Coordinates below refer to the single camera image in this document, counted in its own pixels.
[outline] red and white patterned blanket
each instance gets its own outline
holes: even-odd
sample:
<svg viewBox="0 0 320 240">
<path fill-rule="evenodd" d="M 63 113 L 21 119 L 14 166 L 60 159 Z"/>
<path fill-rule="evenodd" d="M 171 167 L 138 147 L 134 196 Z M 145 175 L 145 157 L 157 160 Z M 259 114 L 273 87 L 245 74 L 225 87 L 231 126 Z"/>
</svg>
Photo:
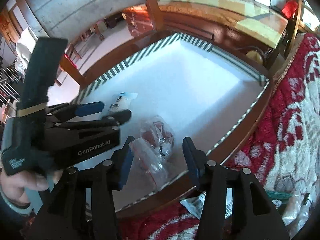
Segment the red and white patterned blanket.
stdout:
<svg viewBox="0 0 320 240">
<path fill-rule="evenodd" d="M 263 118 L 227 164 L 248 167 L 265 189 L 310 193 L 320 181 L 320 42 L 302 34 L 296 54 L 276 84 Z M 193 239 L 199 220 L 179 203 L 149 217 L 122 221 L 128 240 Z"/>
</svg>

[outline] floor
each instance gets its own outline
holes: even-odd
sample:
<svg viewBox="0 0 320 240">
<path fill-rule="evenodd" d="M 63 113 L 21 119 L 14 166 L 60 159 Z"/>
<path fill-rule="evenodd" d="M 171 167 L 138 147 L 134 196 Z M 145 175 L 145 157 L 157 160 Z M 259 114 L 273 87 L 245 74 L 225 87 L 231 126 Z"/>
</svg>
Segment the floor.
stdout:
<svg viewBox="0 0 320 240">
<path fill-rule="evenodd" d="M 116 27 L 107 29 L 102 34 L 105 37 L 103 41 L 93 34 L 76 45 L 76 50 L 82 58 L 78 59 L 73 54 L 71 59 L 81 74 L 109 51 L 133 38 L 125 21 L 121 21 Z M 58 80 L 62 85 L 59 87 L 54 84 L 48 90 L 48 106 L 70 102 L 79 93 L 79 85 L 66 72 L 62 72 Z"/>
</svg>

